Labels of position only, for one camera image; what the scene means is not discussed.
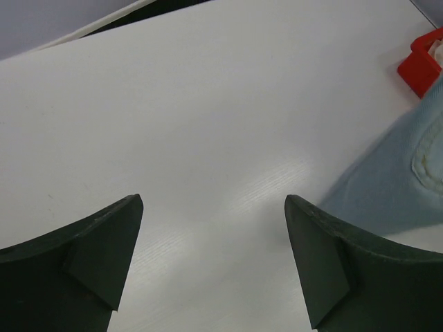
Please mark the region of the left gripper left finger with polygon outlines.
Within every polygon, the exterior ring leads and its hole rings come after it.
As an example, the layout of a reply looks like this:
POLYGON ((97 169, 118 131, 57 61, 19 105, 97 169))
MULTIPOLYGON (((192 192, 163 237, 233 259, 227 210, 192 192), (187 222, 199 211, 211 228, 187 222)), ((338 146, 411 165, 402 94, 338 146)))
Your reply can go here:
POLYGON ((106 331, 141 227, 129 195, 84 219, 1 250, 2 331, 106 331))

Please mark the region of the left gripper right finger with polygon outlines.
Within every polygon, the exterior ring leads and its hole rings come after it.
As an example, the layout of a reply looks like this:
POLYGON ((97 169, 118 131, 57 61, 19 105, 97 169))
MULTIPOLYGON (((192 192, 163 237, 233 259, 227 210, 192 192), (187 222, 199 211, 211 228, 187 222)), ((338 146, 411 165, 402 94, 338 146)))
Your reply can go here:
POLYGON ((284 214, 313 330, 442 330, 440 253, 379 237, 296 195, 284 214))

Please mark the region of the light blue denim skirt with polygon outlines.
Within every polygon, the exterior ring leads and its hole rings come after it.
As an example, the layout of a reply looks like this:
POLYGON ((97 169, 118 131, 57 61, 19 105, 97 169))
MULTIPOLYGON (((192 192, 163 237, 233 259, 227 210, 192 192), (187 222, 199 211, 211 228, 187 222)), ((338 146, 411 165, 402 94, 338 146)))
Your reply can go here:
POLYGON ((379 236, 442 251, 442 79, 339 178, 320 208, 379 236))

